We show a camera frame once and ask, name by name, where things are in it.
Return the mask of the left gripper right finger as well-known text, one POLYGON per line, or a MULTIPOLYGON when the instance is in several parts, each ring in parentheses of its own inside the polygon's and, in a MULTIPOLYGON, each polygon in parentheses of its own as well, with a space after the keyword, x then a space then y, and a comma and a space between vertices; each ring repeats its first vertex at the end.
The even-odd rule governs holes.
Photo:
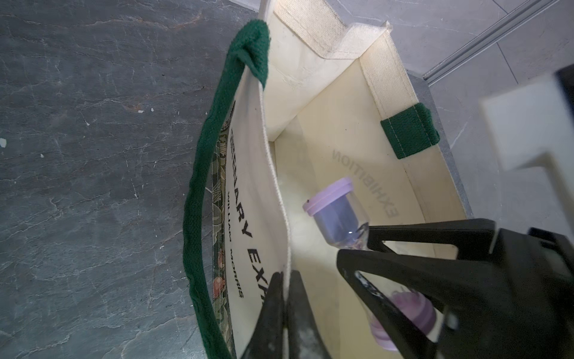
POLYGON ((286 329, 289 358, 331 358, 319 333, 299 271, 293 271, 290 275, 286 329))

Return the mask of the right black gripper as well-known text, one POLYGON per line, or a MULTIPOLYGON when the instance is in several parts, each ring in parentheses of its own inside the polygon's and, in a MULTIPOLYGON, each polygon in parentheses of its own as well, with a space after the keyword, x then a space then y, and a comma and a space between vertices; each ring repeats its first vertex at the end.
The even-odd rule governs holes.
POLYGON ((372 226, 368 250, 342 249, 336 266, 404 358, 572 358, 572 243, 537 228, 526 234, 500 230, 490 254, 495 229, 487 219, 372 226), (454 245, 457 257, 396 254, 385 239, 454 245), (444 315, 438 341, 429 340, 367 274, 438 305, 444 315))

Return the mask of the purple hourglass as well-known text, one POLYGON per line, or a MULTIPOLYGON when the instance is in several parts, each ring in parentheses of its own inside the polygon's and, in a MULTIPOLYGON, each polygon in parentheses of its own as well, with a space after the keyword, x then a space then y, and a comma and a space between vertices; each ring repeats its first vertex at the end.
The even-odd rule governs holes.
MULTIPOLYGON (((332 183, 309 199, 303 210, 315 220, 327 244, 338 249, 368 249, 369 217, 354 194, 351 178, 332 183)), ((421 293, 386 279, 374 285, 424 334, 436 324, 436 311, 421 293)))

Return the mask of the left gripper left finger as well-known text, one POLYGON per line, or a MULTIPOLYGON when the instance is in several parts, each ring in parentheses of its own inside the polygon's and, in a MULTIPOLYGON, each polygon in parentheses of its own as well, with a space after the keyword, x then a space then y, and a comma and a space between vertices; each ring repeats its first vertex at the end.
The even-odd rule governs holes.
POLYGON ((242 355, 243 359, 283 357, 284 305, 283 273, 276 272, 271 277, 254 333, 242 355))

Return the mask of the cream canvas tote bag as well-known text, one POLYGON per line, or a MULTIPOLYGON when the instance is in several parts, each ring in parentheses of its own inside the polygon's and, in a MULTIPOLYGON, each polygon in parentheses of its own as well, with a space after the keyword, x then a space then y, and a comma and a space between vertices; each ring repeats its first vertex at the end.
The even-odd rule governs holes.
POLYGON ((274 273, 300 272, 333 358, 397 358, 372 335, 303 205, 342 179, 372 225, 465 218, 389 25, 325 1, 263 1, 227 53, 185 202, 183 264, 209 358, 246 349, 274 273))

